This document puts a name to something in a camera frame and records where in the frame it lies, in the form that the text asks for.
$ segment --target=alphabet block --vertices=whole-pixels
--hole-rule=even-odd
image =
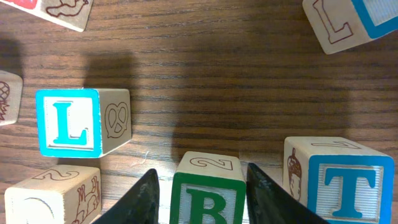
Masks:
[[[390,223],[394,160],[339,137],[288,137],[284,189],[330,223]]]
[[[21,95],[22,78],[0,71],[0,126],[17,122]]]
[[[304,0],[303,8],[326,54],[398,29],[396,0]]]
[[[58,165],[6,190],[9,224],[89,224],[101,211],[101,176],[94,167]]]
[[[0,0],[58,25],[83,32],[93,0]]]
[[[187,152],[174,174],[170,224],[241,224],[245,194],[238,158]]]
[[[128,90],[39,90],[36,108],[43,156],[98,158],[131,140]]]

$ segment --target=wooden table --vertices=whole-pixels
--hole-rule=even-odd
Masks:
[[[397,39],[325,55],[293,0],[95,0],[83,33],[0,4],[0,69],[24,78],[19,120],[0,127],[1,221],[4,191],[58,163],[101,168],[102,212],[156,168],[168,223],[186,151],[239,156],[279,182],[287,136],[343,136],[397,160]],[[81,87],[130,89],[132,141],[101,159],[42,157],[35,92]]]

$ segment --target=blue border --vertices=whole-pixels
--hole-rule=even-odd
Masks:
[[[363,0],[352,0],[352,2],[370,38],[376,39],[398,29],[398,16],[375,26]]]
[[[308,209],[317,212],[318,174],[320,164],[383,166],[382,192],[379,224],[390,223],[392,209],[392,188],[394,186],[394,160],[389,156],[312,156],[308,171]],[[328,220],[331,224],[362,224]]]
[[[46,96],[85,97],[91,98],[93,100],[94,150],[87,151],[78,149],[52,149],[47,147],[44,112],[44,97]],[[67,158],[99,158],[102,153],[99,97],[100,96],[98,94],[98,91],[94,89],[39,90],[36,93],[37,131],[39,132],[40,152],[43,156]]]

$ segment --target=wooden surface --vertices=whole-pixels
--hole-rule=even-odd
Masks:
[[[0,69],[24,77],[19,121],[0,127],[1,193],[55,164],[96,166],[105,212],[156,168],[168,223],[185,151],[239,156],[277,181],[287,136],[342,136],[398,159],[397,38],[325,55],[299,0],[95,0],[83,33],[1,4]],[[130,89],[132,141],[98,160],[42,157],[35,92],[83,86]]]

